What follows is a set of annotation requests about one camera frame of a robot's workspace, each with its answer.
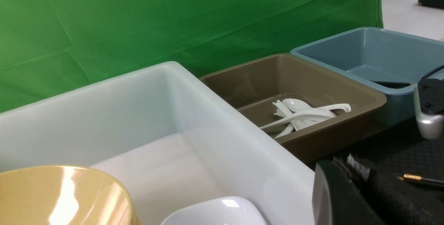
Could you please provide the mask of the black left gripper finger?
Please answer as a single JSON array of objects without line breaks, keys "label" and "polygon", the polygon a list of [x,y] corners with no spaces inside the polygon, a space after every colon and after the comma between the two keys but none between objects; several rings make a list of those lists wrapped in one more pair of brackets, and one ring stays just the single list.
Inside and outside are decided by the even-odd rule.
[{"label": "black left gripper finger", "polygon": [[312,194],[316,225],[442,225],[443,188],[401,181],[353,155],[321,160]]}]

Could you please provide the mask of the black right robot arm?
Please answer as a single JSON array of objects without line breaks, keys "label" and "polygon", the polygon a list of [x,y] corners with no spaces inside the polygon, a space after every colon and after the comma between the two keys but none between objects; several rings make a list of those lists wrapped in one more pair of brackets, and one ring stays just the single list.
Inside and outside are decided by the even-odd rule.
[{"label": "black right robot arm", "polygon": [[425,139],[438,139],[444,129],[444,83],[443,79],[431,78],[444,66],[426,73],[413,92],[415,116],[420,134]]}]

